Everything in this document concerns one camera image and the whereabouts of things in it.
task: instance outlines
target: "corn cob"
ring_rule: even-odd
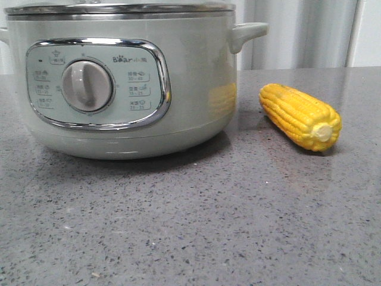
[[[299,146],[324,151],[339,138],[341,118],[329,104],[277,83],[264,86],[259,97],[271,121]]]

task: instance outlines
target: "glass lid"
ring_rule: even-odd
[[[20,1],[20,5],[4,9],[8,15],[36,14],[125,14],[187,13],[234,11],[230,0],[50,0]]]

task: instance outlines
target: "gray speckled countertop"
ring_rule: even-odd
[[[280,82],[342,115],[304,151],[264,116]],[[238,112],[182,153],[96,161],[38,144],[0,77],[0,285],[381,285],[381,67],[244,71]]]

